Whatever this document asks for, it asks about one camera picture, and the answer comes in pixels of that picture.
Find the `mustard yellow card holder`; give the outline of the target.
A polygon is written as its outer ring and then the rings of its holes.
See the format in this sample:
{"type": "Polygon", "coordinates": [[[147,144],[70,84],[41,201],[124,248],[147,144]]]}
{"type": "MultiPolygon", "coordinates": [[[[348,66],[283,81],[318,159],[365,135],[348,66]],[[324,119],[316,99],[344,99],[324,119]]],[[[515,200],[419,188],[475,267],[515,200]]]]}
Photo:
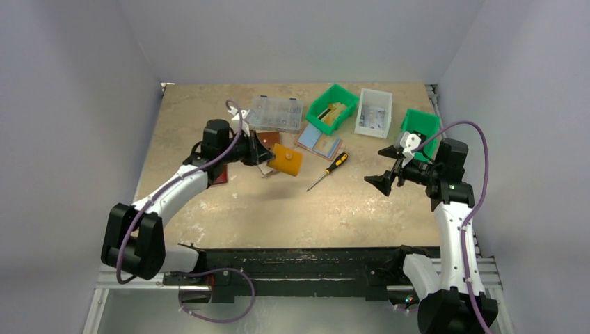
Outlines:
{"type": "Polygon", "coordinates": [[[279,143],[273,145],[271,152],[274,154],[274,158],[266,163],[269,168],[293,177],[299,174],[303,163],[303,154],[301,152],[279,143]]]}

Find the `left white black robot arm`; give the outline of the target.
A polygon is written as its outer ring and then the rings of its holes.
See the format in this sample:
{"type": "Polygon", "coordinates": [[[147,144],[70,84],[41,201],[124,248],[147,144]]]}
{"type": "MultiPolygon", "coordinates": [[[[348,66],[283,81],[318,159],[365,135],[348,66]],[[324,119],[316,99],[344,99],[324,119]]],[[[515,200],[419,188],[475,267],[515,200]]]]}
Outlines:
{"type": "Polygon", "coordinates": [[[201,250],[167,246],[164,228],[190,200],[207,190],[227,164],[257,166],[275,158],[254,130],[234,130],[226,120],[207,122],[202,140],[191,149],[175,174],[150,195],[109,212],[101,262],[117,275],[149,280],[158,273],[191,273],[201,250]]]}

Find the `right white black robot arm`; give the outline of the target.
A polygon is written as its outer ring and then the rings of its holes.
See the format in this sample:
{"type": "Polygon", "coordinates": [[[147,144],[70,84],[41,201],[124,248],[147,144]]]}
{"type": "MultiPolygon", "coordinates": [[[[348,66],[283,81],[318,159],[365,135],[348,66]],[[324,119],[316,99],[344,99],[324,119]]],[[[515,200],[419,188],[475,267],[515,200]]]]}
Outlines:
{"type": "Polygon", "coordinates": [[[429,257],[404,255],[401,270],[414,287],[419,303],[417,325],[421,333],[485,333],[498,316],[498,302],[488,298],[480,277],[473,240],[475,197],[463,181],[468,146],[444,139],[433,161],[420,161],[415,149],[417,134],[405,133],[397,142],[378,151],[395,160],[382,175],[365,181],[388,196],[392,186],[410,181],[426,187],[431,211],[440,233],[439,271],[429,257]]]}

